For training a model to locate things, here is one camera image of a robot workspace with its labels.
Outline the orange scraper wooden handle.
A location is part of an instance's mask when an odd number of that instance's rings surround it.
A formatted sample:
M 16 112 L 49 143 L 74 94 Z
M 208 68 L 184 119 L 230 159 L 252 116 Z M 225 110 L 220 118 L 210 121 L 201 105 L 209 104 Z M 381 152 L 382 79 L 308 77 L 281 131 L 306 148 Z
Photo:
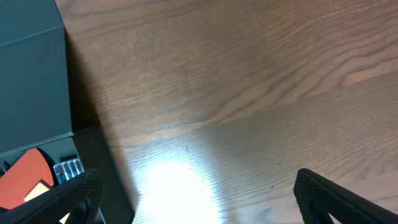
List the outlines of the orange scraper wooden handle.
M 1 166 L 1 211 L 16 208 L 60 185 L 53 171 L 58 163 L 37 147 L 25 151 L 11 166 L 4 162 Z

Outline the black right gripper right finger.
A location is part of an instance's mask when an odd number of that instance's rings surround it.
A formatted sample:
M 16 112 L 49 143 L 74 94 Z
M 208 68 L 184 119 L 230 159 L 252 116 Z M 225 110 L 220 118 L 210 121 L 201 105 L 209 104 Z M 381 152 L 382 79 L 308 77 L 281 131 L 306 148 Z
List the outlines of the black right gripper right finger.
M 305 224 L 333 223 L 397 223 L 397 214 L 310 169 L 297 172 L 294 195 Z

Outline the black box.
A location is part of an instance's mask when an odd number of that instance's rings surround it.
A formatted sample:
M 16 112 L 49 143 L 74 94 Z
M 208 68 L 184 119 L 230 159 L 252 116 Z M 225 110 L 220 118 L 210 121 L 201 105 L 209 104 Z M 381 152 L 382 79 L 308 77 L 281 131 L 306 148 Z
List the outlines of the black box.
M 134 209 L 54 1 L 1 2 L 1 166 L 32 148 L 99 169 L 94 220 L 131 223 Z

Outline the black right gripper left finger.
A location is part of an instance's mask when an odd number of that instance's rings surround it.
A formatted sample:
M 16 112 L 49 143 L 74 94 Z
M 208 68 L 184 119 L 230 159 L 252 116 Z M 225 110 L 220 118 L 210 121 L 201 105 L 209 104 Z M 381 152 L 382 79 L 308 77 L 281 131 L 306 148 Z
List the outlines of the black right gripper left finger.
M 101 199 L 103 182 L 99 169 L 89 169 L 29 200 L 1 213 L 1 223 L 93 223 Z

